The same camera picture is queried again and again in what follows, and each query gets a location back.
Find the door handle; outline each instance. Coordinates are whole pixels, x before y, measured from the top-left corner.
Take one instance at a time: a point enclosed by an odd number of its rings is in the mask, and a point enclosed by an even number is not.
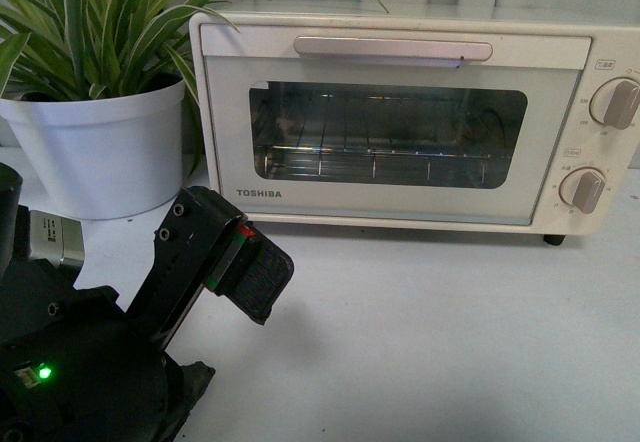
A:
[[[298,54],[307,57],[350,59],[384,57],[484,62],[493,54],[493,47],[486,42],[353,37],[300,36],[293,41],[293,48]]]

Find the white knob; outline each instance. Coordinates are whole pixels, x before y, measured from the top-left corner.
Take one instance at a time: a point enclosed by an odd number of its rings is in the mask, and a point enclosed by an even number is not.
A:
[[[596,169],[579,169],[562,181],[560,197],[582,213],[590,214],[595,210],[604,186],[604,175]]]
[[[591,117],[616,129],[631,124],[640,105],[640,84],[631,79],[613,79],[600,87],[591,98]]]

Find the tabletop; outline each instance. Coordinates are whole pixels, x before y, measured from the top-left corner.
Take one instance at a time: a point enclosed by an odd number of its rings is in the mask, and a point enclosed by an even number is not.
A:
[[[55,213],[20,149],[21,203]],[[206,185],[206,169],[189,184]],[[131,302],[170,204],[83,221],[76,287]],[[217,373],[178,440],[637,441],[640,170],[567,237],[256,224],[295,274],[264,327],[203,293],[168,347]]]

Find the white pot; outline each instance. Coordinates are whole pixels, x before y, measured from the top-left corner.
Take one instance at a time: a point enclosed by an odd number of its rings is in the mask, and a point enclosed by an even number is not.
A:
[[[64,215],[113,219],[145,212],[182,185],[184,82],[82,102],[0,99],[47,192]]]

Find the toaster oven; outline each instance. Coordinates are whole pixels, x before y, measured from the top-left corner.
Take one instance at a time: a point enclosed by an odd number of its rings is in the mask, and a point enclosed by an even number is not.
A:
[[[603,222],[640,141],[640,28],[556,11],[254,2],[192,47],[211,187],[254,220]]]

